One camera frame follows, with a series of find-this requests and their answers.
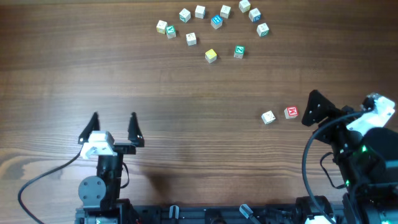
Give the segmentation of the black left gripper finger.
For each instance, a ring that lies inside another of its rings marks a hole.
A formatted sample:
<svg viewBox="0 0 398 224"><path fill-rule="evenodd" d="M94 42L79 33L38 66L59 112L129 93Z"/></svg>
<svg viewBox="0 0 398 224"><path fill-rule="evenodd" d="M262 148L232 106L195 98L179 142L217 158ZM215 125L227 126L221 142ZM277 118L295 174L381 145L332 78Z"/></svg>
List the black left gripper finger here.
<svg viewBox="0 0 398 224"><path fill-rule="evenodd" d="M98 119L98 113L94 112L89 123L86 125L84 130L79 135L78 144L84 144L85 142L88 142L90 134L93 131L99 131L99 130L100 130L100 121Z"/></svg>
<svg viewBox="0 0 398 224"><path fill-rule="evenodd" d="M129 127L128 127L127 131L128 131L128 140L131 141L131 143L135 147L144 147L145 146L145 140L142 135L141 129L139 127L136 112L131 113L131 117L129 120Z"/></svg>

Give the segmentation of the yellow top block red M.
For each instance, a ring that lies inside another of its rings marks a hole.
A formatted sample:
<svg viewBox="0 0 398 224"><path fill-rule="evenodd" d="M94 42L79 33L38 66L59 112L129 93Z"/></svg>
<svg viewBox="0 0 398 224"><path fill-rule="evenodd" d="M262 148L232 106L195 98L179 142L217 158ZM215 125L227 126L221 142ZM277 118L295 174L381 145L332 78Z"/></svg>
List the yellow top block red M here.
<svg viewBox="0 0 398 224"><path fill-rule="evenodd" d="M293 119L299 115L299 111L296 106L288 106L284 110L284 114L286 119Z"/></svg>

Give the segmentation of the wooden block sketch top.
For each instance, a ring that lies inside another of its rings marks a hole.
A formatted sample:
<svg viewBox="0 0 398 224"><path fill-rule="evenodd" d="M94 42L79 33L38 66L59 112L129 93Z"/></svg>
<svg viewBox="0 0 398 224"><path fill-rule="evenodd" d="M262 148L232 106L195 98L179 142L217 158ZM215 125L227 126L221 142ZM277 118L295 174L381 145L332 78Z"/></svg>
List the wooden block sketch top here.
<svg viewBox="0 0 398 224"><path fill-rule="evenodd" d="M267 111L261 115L264 124L270 124L275 121L276 117L272 111Z"/></svg>

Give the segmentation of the wooden block yellow K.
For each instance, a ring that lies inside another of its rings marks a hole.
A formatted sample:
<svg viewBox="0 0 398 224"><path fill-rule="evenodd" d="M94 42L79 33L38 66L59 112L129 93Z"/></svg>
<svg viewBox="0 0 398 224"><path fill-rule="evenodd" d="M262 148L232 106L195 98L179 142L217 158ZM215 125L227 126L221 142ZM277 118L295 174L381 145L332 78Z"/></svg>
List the wooden block yellow K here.
<svg viewBox="0 0 398 224"><path fill-rule="evenodd" d="M217 53L213 49L210 49L205 52L205 59L208 63L213 63L217 59Z"/></svg>

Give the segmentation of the wooden block blue H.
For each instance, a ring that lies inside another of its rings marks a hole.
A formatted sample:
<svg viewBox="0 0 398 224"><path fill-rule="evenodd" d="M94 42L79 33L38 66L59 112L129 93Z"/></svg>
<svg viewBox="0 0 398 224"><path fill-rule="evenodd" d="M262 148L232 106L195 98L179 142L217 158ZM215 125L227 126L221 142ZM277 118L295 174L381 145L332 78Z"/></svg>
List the wooden block blue H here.
<svg viewBox="0 0 398 224"><path fill-rule="evenodd" d="M220 15L215 15L211 18L211 26L214 29L219 29L223 25L223 18Z"/></svg>

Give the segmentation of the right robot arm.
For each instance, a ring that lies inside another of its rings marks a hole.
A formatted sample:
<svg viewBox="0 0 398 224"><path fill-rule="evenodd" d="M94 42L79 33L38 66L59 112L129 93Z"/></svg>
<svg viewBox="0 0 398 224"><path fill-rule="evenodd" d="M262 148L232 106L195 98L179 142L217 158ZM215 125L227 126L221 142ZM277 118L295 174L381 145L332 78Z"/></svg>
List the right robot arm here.
<svg viewBox="0 0 398 224"><path fill-rule="evenodd" d="M318 90L309 93L302 124L318 128L302 156L302 178L308 197L297 200L302 220L323 217L338 223L325 197L313 194L307 177L307 156L317 140L331 146L330 155L343 178L343 219L348 223L397 223L397 133L385 127L396 104L378 93L367 95L361 109L337 108Z"/></svg>

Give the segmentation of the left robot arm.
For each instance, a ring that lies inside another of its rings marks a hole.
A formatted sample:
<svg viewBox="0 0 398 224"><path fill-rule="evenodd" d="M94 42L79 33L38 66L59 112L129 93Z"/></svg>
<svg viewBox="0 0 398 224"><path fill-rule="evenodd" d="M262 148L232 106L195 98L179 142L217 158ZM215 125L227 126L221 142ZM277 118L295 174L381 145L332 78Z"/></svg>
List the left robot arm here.
<svg viewBox="0 0 398 224"><path fill-rule="evenodd" d="M98 113L95 112L79 135L80 156L84 159L97 156L98 163L96 175L83 179L78 187L83 206L76 210L75 223L142 222L130 200L119 198L120 190L128 186L121 183L122 172L128 170L123 157L135 154L136 149L145 144L135 112L130 115L127 132L129 142L116 143L110 132L100 130Z"/></svg>

